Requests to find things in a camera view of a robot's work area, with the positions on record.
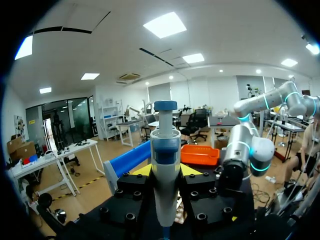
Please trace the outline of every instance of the blue cylinder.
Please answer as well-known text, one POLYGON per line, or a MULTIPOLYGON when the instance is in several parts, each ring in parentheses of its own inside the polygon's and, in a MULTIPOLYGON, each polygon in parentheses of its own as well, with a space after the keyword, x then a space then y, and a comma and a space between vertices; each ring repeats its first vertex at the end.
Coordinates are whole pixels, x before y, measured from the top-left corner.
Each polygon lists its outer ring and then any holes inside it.
POLYGON ((148 158, 151 158, 150 140, 110 160, 110 163, 115 174, 120 178, 148 158))

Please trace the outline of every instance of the poster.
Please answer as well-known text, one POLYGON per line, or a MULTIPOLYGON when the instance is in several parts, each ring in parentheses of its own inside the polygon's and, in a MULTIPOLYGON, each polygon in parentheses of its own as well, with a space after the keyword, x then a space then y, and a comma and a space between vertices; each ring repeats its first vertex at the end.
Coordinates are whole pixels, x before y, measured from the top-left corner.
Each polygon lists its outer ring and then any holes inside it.
POLYGON ((21 135, 21 140, 24 142, 26 139, 25 136, 25 123, 22 119, 22 116, 14 115, 14 128, 15 128, 15 134, 21 135))

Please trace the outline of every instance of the fluorescent light panel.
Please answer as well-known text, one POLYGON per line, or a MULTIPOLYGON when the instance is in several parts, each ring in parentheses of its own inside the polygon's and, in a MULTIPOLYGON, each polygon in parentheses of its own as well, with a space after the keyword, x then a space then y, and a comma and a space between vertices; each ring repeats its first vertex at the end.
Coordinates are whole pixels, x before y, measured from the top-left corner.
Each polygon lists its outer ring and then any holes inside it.
POLYGON ((33 42, 33 36, 27 36, 23 43, 21 44, 17 54, 15 55, 14 60, 32 55, 32 42, 33 42))
POLYGON ((51 87, 46 87, 46 88, 41 88, 39 89, 40 94, 47 94, 47 93, 51 93, 51 87))
POLYGON ((174 11, 157 17, 143 26, 160 39, 187 30, 174 11))
POLYGON ((203 62, 204 56, 202 56, 201 53, 196 53, 188 56, 183 56, 182 57, 188 64, 193 64, 193 63, 198 63, 198 62, 203 62))
POLYGON ((285 65, 287 67, 293 67, 294 65, 296 65, 298 62, 295 60, 292 60, 290 58, 287 58, 286 60, 284 60, 281 64, 285 65))
POLYGON ((318 55, 320 53, 319 46, 317 44, 311 45, 310 43, 305 46, 306 49, 308 49, 313 55, 318 55))
POLYGON ((96 77, 98 77, 100 73, 85 73, 81 80, 94 80, 96 77))

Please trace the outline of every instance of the yellow black caution tape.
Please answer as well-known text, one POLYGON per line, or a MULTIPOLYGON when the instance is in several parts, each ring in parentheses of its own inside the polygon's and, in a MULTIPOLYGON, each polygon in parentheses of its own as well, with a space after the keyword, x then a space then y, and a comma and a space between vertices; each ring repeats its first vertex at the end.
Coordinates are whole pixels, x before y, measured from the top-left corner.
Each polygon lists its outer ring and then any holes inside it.
MULTIPOLYGON (((93 179, 92 181, 87 182, 86 184, 84 184, 84 185, 82 185, 82 186, 78 187, 78 189, 82 189, 82 188, 84 188, 85 186, 88 186, 88 185, 90 185, 90 184, 94 183, 95 181, 97 181, 97 180, 99 180, 99 179, 101 179, 101 178, 103 178, 103 177, 104 177, 104 175, 99 176, 99 177, 97 177, 97 178, 93 179)), ((72 193, 70 192, 70 193, 67 193, 67 194, 64 194, 64 195, 58 196, 57 198, 53 199, 53 201, 58 200, 58 199, 62 199, 62 198, 66 197, 66 196, 69 196, 69 195, 72 195, 72 193)))

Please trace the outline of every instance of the orange plastic tray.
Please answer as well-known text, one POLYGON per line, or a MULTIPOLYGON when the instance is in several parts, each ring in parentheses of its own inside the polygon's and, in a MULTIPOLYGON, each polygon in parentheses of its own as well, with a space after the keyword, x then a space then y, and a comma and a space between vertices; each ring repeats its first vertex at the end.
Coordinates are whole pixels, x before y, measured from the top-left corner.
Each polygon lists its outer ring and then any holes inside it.
POLYGON ((181 162, 184 164, 216 166, 219 156, 220 150, 210 146, 184 145, 181 148, 181 162))

